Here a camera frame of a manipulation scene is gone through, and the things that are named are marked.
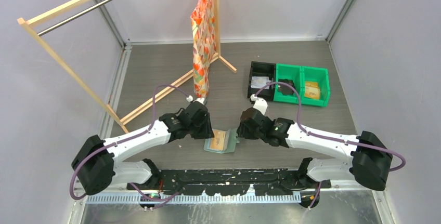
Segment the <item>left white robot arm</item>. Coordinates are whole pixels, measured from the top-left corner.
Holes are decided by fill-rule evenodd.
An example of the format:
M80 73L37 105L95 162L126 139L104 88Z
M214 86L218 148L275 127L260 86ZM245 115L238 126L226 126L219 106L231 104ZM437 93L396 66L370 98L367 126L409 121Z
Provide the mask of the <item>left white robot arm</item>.
M107 139L90 136L71 164L74 170L69 185L71 197L78 199L73 190L77 179L85 195L95 195L110 185L122 183L155 189L160 181L157 167L150 160L127 162L126 159L188 135L195 140L214 136L204 98L197 98L178 113L164 114L152 124L124 135Z

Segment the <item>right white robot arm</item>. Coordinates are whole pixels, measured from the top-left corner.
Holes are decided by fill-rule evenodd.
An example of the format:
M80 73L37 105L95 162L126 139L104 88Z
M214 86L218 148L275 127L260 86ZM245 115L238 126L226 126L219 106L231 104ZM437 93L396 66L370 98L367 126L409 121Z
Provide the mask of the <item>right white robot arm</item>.
M297 182L310 188L325 180L354 180L376 191L386 188L393 156L369 131L361 135L340 135L300 126L286 118L271 120L255 108L242 112L237 134L260 139L273 147L300 148L329 156L326 160L304 158Z

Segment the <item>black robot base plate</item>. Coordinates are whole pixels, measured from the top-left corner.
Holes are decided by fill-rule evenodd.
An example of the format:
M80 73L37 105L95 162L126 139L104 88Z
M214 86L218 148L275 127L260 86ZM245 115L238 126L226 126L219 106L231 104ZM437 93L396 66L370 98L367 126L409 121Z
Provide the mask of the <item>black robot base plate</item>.
M301 183L297 170L272 169L163 169L151 182L137 185L141 190L161 190L171 195L209 196L245 195L254 190L257 196L289 195L293 191L316 189L318 183Z

